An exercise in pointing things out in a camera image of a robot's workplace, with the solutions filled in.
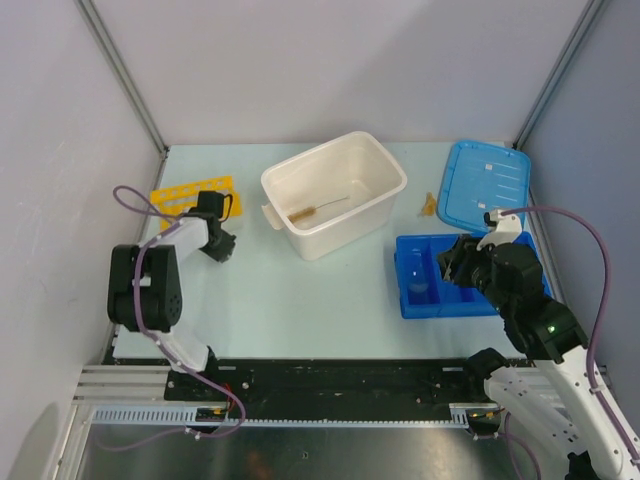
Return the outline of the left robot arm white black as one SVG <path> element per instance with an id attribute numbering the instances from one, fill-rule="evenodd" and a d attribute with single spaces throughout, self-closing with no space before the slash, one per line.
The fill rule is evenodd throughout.
<path id="1" fill-rule="evenodd" d="M 113 196 L 125 208 L 158 217 L 168 226 L 142 244 L 113 248 L 107 293 L 109 320 L 150 339 L 169 360 L 173 370 L 188 373 L 186 387 L 197 398 L 214 397 L 221 387 L 220 374 L 211 369 L 216 362 L 212 349 L 179 325 L 183 311 L 181 265 L 200 252 L 217 263 L 230 259 L 236 237 L 224 230 L 234 206 L 231 193 L 201 191 L 196 204 L 179 214 L 162 212 L 146 200 L 146 209 L 124 202 L 121 191 Z"/>

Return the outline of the clear watch glass dish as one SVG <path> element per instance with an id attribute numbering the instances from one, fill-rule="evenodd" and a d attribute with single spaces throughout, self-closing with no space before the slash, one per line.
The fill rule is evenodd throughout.
<path id="1" fill-rule="evenodd" d="M 429 288 L 423 256 L 419 251 L 411 251 L 407 256 L 407 288 L 412 294 L 425 294 Z"/>

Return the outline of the brown bottle brush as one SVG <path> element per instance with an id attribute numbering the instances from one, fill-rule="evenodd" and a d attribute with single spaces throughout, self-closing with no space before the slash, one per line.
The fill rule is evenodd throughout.
<path id="1" fill-rule="evenodd" d="M 327 206 L 331 206 L 333 204 L 336 204 L 336 203 L 339 203 L 339 202 L 342 202 L 342 201 L 345 201 L 345 200 L 348 200 L 348 199 L 349 199 L 349 196 L 345 196 L 345 197 L 338 198 L 338 199 L 335 199 L 335 200 L 332 200 L 332 201 L 329 201 L 329 202 L 326 202 L 326 203 L 323 203 L 323 204 L 320 204 L 320 205 L 308 206 L 308 207 L 305 207 L 305 208 L 303 208 L 303 209 L 301 209 L 299 211 L 296 211 L 294 213 L 289 214 L 287 216 L 287 218 L 291 223 L 296 223 L 296 222 L 299 222 L 301 220 L 304 220 L 306 218 L 309 218 L 309 217 L 315 215 L 317 213 L 317 211 L 319 209 L 321 209 L 321 208 L 324 208 L 324 207 L 327 207 Z"/>

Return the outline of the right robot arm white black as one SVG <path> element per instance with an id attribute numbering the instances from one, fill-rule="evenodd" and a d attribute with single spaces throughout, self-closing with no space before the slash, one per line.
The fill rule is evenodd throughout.
<path id="1" fill-rule="evenodd" d="M 461 235 L 437 262 L 444 280 L 475 288 L 488 300 L 515 349 L 546 377 L 569 416 L 526 392 L 492 348 L 468 359 L 463 393 L 473 401 L 489 397 L 504 405 L 540 441 L 568 458 L 569 474 L 576 479 L 638 478 L 639 437 L 597 373 L 576 317 L 546 293 L 535 251 Z"/>

